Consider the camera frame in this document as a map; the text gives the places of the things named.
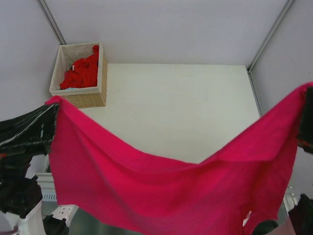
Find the wicker laundry basket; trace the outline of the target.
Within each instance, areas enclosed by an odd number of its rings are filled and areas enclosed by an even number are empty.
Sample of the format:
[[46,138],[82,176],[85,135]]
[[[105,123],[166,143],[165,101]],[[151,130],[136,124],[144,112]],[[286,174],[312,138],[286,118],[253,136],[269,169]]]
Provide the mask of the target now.
[[[88,88],[76,88],[75,90],[61,90],[60,84],[65,79],[67,72],[75,61],[91,56],[92,47],[99,46],[97,86]],[[107,68],[108,63],[101,42],[61,45],[58,48],[56,62],[50,82],[49,92],[58,95],[77,108],[91,108],[106,106],[107,98]]]

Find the magenta t shirt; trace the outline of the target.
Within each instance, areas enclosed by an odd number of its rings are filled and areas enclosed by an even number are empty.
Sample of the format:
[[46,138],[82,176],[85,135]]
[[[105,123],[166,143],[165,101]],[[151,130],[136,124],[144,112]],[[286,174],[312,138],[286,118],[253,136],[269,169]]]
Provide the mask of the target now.
[[199,164],[141,152],[54,96],[49,160],[58,204],[146,235],[250,235],[277,218],[312,86],[296,88]]

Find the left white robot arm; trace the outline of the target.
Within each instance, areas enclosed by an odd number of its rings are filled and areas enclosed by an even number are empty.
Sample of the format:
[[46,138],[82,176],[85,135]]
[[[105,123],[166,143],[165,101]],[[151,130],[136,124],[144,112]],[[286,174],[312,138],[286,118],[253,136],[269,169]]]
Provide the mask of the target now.
[[26,173],[34,156],[48,155],[55,136],[59,104],[43,105],[0,123],[0,210],[11,230],[3,235],[67,235],[76,205],[59,206],[42,218],[38,177]]

